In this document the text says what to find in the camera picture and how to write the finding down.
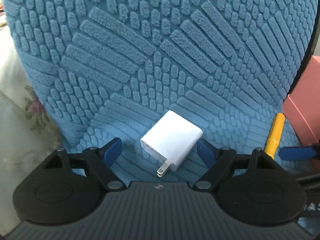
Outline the yellow plastic stick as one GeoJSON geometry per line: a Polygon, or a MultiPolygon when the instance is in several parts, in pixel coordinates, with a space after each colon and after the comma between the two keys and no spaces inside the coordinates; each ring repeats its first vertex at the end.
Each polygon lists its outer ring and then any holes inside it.
{"type": "Polygon", "coordinates": [[[283,113],[277,113],[274,117],[268,139],[264,148],[264,152],[269,155],[272,159],[277,152],[278,146],[280,144],[281,135],[283,132],[283,127],[285,124],[285,115],[283,113]]]}

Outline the white power adapter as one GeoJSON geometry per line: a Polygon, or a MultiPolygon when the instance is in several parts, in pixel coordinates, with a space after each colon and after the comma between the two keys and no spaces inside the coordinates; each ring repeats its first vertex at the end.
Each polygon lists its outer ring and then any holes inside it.
{"type": "Polygon", "coordinates": [[[161,163],[157,176],[176,172],[203,135],[195,124],[173,111],[167,111],[140,139],[143,150],[161,163]]]}

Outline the pink cardboard box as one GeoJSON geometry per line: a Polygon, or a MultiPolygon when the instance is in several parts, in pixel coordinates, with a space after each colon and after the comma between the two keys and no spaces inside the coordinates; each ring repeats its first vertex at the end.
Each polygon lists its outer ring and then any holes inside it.
{"type": "Polygon", "coordinates": [[[303,145],[319,142],[319,86],[319,56],[312,56],[283,103],[283,113],[303,145]]]}

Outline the floral cream pillow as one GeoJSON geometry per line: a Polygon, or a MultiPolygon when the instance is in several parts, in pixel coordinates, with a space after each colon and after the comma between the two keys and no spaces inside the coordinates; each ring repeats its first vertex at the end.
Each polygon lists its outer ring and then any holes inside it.
{"type": "Polygon", "coordinates": [[[1,14],[1,234],[20,222],[12,204],[16,186],[61,145],[59,130],[48,118],[28,81],[1,14]]]}

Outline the blue textured sofa cover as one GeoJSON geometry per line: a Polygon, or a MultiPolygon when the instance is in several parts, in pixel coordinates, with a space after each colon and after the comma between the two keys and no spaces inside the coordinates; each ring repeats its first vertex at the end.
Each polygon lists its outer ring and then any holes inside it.
{"type": "Polygon", "coordinates": [[[141,137],[172,110],[216,147],[263,147],[319,0],[3,0],[31,85],[71,153],[115,137],[123,181],[156,181],[141,137]]]}

